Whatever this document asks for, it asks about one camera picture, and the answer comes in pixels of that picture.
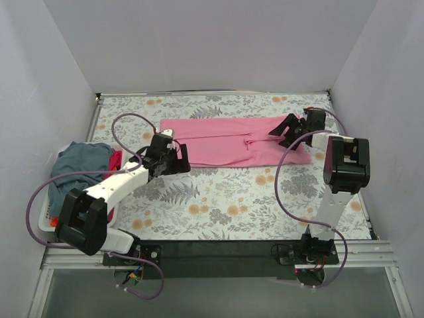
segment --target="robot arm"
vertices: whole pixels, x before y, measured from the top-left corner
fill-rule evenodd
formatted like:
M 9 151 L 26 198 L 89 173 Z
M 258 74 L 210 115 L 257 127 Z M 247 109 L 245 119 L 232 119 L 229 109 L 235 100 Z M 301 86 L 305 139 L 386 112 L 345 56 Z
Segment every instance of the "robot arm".
M 325 150 L 325 190 L 316 221 L 336 227 L 349 201 L 370 181 L 370 150 L 366 139 L 319 133 L 312 136 L 312 147 Z M 311 224 L 312 237 L 334 239 L 328 227 Z
M 325 129 L 324 111 L 305 109 L 305 113 L 306 119 L 289 114 L 270 134 L 284 134 L 285 139 L 279 144 L 287 148 L 300 136 Z M 325 190 L 316 221 L 336 227 L 353 195 L 366 187 L 370 180 L 368 140 L 322 132 L 306 138 L 305 143 L 326 152 Z M 333 239 L 334 232 L 328 227 L 310 224 L 302 236 L 305 254 L 318 258 L 326 255 L 333 246 Z
M 178 159 L 174 132 L 156 133 L 149 147 L 140 149 L 142 166 L 131 172 L 114 174 L 101 183 L 80 191 L 71 190 L 65 197 L 55 234 L 59 240 L 87 255 L 99 250 L 127 254 L 138 238 L 119 229 L 107 227 L 107 214 L 136 188 L 153 178 L 190 171 L 187 147 L 180 145 L 182 158 Z M 121 170 L 138 165 L 132 157 Z

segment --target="table surface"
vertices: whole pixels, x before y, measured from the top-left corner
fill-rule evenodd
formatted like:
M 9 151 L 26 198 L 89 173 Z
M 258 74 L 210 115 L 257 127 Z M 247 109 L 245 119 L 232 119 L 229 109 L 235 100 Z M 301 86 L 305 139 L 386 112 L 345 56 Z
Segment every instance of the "table surface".
M 93 141 L 113 142 L 113 119 L 128 112 L 160 120 L 212 117 L 275 117 L 314 106 L 331 110 L 327 95 L 164 95 L 105 97 Z M 328 129 L 337 131 L 333 118 Z M 119 138 L 133 150 L 150 144 L 151 128 L 135 117 L 116 125 Z M 314 219 L 324 190 L 325 154 L 305 146 L 312 164 L 285 165 L 280 197 L 294 215 Z M 127 196 L 114 225 L 151 240 L 299 239 L 307 224 L 290 219 L 276 203 L 276 167 L 193 168 L 188 174 L 160 177 Z M 337 227 L 346 239 L 371 239 L 357 195 Z

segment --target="white wall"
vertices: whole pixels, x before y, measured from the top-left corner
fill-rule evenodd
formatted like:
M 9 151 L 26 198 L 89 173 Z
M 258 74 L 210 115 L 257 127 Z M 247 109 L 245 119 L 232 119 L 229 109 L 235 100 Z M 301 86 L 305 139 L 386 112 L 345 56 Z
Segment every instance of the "white wall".
M 322 91 L 376 0 L 44 0 L 95 92 Z
M 370 139 L 364 196 L 424 317 L 424 1 L 379 0 L 333 88 L 350 134 Z
M 21 318 L 44 252 L 25 207 L 51 154 L 85 138 L 95 96 L 42 0 L 0 0 L 0 30 L 0 317 Z

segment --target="folded pink garment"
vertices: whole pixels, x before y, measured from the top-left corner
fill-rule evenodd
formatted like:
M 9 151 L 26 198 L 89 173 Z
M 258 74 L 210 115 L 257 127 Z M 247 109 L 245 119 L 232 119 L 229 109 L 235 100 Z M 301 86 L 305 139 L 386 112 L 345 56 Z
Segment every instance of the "folded pink garment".
M 287 150 L 278 143 L 283 136 L 270 136 L 283 117 L 162 119 L 160 130 L 173 129 L 174 138 L 187 144 L 192 167 L 277 166 Z M 284 164 L 310 164 L 311 157 L 300 145 Z

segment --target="laundry basket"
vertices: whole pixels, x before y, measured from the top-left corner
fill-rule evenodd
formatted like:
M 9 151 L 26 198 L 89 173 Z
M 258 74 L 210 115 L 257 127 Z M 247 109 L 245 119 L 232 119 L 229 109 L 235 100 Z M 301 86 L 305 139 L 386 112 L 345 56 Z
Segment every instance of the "laundry basket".
M 114 143 L 114 142 L 110 142 L 110 143 L 106 142 L 106 143 L 109 146 L 111 146 L 114 150 L 122 151 L 121 167 L 123 167 L 125 163 L 128 161 L 128 159 L 130 158 L 130 154 L 126 152 L 125 150 L 123 150 L 122 147 L 119 146 L 117 143 Z M 59 152 L 65 151 L 67 147 L 69 147 L 69 145 L 63 147 Z M 107 224 L 108 227 L 111 227 L 112 225 L 115 224 L 118 212 L 119 212 L 119 203 L 116 204 L 116 206 L 113 208 L 113 216 L 111 221 Z M 55 227 L 52 227 L 50 225 L 52 219 L 53 217 L 50 215 L 50 198 L 48 197 L 48 191 L 47 191 L 46 196 L 44 197 L 42 207 L 41 207 L 41 214 L 40 214 L 40 218 L 38 219 L 38 227 L 44 232 L 54 232 Z

